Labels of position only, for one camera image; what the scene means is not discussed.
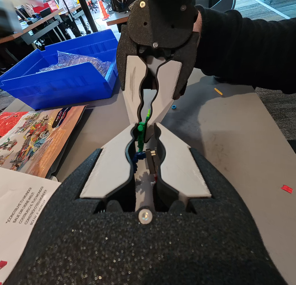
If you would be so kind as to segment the long wooden workbench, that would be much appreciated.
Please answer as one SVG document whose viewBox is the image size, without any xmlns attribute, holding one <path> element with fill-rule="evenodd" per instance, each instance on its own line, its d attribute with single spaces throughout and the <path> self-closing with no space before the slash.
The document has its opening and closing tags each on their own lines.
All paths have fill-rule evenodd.
<svg viewBox="0 0 296 285">
<path fill-rule="evenodd" d="M 62 9 L 56 10 L 53 13 L 50 13 L 46 17 L 39 19 L 28 27 L 23 29 L 23 32 L 17 32 L 7 37 L 1 38 L 0 43 L 6 43 L 9 41 L 13 41 L 17 38 L 21 38 L 27 45 L 34 43 L 37 39 L 47 34 L 49 31 L 53 30 L 56 34 L 57 38 L 62 42 L 61 36 L 65 40 L 65 36 L 61 32 L 59 25 L 62 24 L 62 16 L 69 15 L 69 12 L 63 11 Z M 40 25 L 44 25 L 44 28 L 37 30 L 37 32 L 33 35 L 30 35 L 30 31 L 37 28 Z"/>
</svg>

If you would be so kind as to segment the red yellow toy assembly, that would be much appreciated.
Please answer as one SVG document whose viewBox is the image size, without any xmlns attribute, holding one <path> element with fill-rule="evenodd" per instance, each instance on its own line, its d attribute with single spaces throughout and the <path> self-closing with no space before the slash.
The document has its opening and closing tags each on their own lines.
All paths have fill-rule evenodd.
<svg viewBox="0 0 296 285">
<path fill-rule="evenodd" d="M 156 184 L 158 179 L 158 168 L 160 167 L 160 159 L 158 157 L 157 148 L 146 149 L 145 155 L 150 175 L 153 175 L 154 177 L 153 184 Z"/>
</svg>

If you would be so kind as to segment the toy instruction booklet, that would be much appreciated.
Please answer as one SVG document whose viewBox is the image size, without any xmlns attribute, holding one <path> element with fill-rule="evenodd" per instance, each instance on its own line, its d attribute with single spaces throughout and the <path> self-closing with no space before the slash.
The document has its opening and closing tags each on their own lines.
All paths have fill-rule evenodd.
<svg viewBox="0 0 296 285">
<path fill-rule="evenodd" d="M 19 261 L 47 202 L 60 182 L 0 169 L 0 284 Z"/>
</svg>

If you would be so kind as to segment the crinkled clear plastic bag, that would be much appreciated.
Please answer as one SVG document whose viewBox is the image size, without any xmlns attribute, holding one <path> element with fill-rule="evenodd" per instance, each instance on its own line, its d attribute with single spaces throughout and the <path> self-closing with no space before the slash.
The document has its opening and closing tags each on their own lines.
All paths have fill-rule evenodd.
<svg viewBox="0 0 296 285">
<path fill-rule="evenodd" d="M 99 58 L 84 56 L 80 54 L 71 54 L 66 52 L 57 51 L 58 55 L 58 63 L 54 65 L 50 65 L 49 67 L 42 68 L 38 73 L 53 71 L 65 67 L 70 67 L 74 65 L 83 64 L 85 62 L 91 63 L 95 69 L 105 77 L 109 67 L 111 65 L 110 61 L 102 61 Z"/>
</svg>

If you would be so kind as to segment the black metal pole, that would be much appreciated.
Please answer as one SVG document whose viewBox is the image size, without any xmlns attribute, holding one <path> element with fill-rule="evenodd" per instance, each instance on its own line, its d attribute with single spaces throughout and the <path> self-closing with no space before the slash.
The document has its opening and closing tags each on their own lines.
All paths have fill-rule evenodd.
<svg viewBox="0 0 296 285">
<path fill-rule="evenodd" d="M 88 23 L 90 25 L 90 28 L 91 28 L 92 32 L 93 33 L 98 32 L 98 29 L 96 27 L 96 24 L 95 24 L 95 22 L 93 20 L 92 15 L 90 13 L 90 10 L 89 10 L 89 7 L 87 5 L 86 0 L 79 0 L 79 3 L 80 3 L 81 8 L 82 8 L 82 10 L 84 12 L 84 15 L 86 16 L 86 19 L 87 19 L 87 21 L 88 21 Z"/>
</svg>

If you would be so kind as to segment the wooden side table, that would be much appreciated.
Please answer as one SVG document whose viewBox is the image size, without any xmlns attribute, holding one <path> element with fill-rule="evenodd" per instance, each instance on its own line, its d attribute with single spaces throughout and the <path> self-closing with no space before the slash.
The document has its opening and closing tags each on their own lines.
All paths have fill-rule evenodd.
<svg viewBox="0 0 296 285">
<path fill-rule="evenodd" d="M 130 14 L 130 11 L 115 12 L 108 18 L 108 20 L 106 21 L 106 24 L 108 26 L 111 26 L 111 25 L 126 23 L 128 20 L 129 14 Z"/>
</svg>

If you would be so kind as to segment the person's right hand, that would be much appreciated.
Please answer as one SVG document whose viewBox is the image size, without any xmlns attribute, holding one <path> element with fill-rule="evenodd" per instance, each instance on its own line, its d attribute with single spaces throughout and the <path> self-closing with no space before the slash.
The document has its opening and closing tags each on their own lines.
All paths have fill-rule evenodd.
<svg viewBox="0 0 296 285">
<path fill-rule="evenodd" d="M 202 15 L 201 12 L 198 10 L 197 11 L 198 15 L 197 15 L 197 19 L 193 25 L 193 32 L 197 32 L 197 33 L 202 33 Z"/>
</svg>

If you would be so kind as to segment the orange traffic cone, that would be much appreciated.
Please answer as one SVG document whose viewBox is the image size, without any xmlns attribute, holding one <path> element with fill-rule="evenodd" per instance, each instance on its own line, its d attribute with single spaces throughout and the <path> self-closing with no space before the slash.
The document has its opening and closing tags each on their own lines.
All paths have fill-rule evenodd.
<svg viewBox="0 0 296 285">
<path fill-rule="evenodd" d="M 98 2 L 99 2 L 99 6 L 100 6 L 100 9 L 101 9 L 102 16 L 103 16 L 102 20 L 106 21 L 107 19 L 109 19 L 110 15 L 107 13 L 106 8 L 105 8 L 105 6 L 103 4 L 103 1 L 98 0 Z"/>
</svg>

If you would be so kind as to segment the blue toy connector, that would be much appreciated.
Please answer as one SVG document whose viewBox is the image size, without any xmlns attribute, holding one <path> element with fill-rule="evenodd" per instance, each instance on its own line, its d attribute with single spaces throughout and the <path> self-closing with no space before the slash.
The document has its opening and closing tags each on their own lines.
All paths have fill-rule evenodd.
<svg viewBox="0 0 296 285">
<path fill-rule="evenodd" d="M 144 160 L 146 159 L 146 152 L 145 151 L 140 151 L 140 152 L 136 152 L 133 159 L 132 159 L 132 163 L 133 163 L 133 169 L 134 169 L 134 173 L 137 172 L 137 163 L 139 160 Z"/>
</svg>

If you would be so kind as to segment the blue plastic bin with tag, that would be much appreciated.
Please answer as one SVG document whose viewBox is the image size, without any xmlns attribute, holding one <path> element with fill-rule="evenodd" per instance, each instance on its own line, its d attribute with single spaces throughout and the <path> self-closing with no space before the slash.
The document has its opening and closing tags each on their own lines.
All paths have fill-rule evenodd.
<svg viewBox="0 0 296 285">
<path fill-rule="evenodd" d="M 0 87 L 36 110 L 110 98 L 118 76 L 117 44 L 109 28 L 34 50 L 1 76 Z M 58 63 L 58 51 L 111 64 L 105 76 L 90 62 L 39 73 Z"/>
</svg>

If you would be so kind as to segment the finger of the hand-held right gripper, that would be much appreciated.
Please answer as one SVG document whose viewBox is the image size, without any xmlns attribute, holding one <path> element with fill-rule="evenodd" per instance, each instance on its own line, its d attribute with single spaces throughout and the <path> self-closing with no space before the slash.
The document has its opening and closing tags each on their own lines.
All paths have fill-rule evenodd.
<svg viewBox="0 0 296 285">
<path fill-rule="evenodd" d="M 154 134 L 154 124 L 160 123 L 163 120 L 174 102 L 173 95 L 181 67 L 181 62 L 170 60 L 157 68 L 157 93 L 151 101 L 151 115 L 146 126 L 145 143 L 147 143 Z"/>
<path fill-rule="evenodd" d="M 130 124 L 142 121 L 141 111 L 144 106 L 142 84 L 148 74 L 148 66 L 142 58 L 127 56 L 123 97 Z"/>
</svg>

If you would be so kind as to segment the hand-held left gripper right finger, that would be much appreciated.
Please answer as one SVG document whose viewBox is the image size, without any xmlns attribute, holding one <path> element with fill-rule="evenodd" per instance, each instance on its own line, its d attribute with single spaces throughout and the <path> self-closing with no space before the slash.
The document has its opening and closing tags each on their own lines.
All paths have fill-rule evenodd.
<svg viewBox="0 0 296 285">
<path fill-rule="evenodd" d="M 154 124 L 160 159 L 157 193 L 162 201 L 211 198 L 191 147 L 160 123 Z"/>
</svg>

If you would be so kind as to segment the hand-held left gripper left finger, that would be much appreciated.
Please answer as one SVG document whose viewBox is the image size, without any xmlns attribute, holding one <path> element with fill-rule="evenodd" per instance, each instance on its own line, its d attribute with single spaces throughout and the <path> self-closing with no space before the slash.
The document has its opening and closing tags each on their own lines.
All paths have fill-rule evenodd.
<svg viewBox="0 0 296 285">
<path fill-rule="evenodd" d="M 103 145 L 80 198 L 107 198 L 128 181 L 131 165 L 126 157 L 128 144 L 133 140 L 131 131 L 136 123 Z"/>
</svg>

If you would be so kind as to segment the green toy connector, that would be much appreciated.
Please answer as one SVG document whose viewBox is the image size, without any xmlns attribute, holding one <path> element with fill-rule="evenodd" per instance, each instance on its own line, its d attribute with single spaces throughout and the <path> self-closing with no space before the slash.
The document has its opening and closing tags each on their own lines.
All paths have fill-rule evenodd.
<svg viewBox="0 0 296 285">
<path fill-rule="evenodd" d="M 146 122 L 142 122 L 145 124 L 145 130 L 144 132 L 139 132 L 138 131 L 138 138 L 137 138 L 137 141 L 138 141 L 138 152 L 140 151 L 143 151 L 143 147 L 144 147 L 144 139 L 145 139 L 145 133 L 146 133 Z"/>
</svg>

